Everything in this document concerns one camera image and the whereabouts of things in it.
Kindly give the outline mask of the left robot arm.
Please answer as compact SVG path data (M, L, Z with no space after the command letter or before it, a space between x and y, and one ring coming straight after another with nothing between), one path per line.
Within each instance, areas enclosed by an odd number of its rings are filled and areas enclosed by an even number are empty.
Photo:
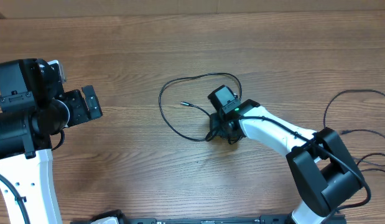
M0 63L0 191L11 223L61 223L51 136L102 117L93 86L65 91L62 64Z

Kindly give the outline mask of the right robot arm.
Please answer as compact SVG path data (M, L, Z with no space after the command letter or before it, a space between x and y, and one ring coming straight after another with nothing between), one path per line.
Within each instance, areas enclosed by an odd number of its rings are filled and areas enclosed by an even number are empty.
M216 110L210 116L208 141L216 136L229 143L248 138L286 158L302 199L286 223L325 223L337 211L370 201L370 188L336 131L295 126L256 101L241 101L225 85L208 99Z

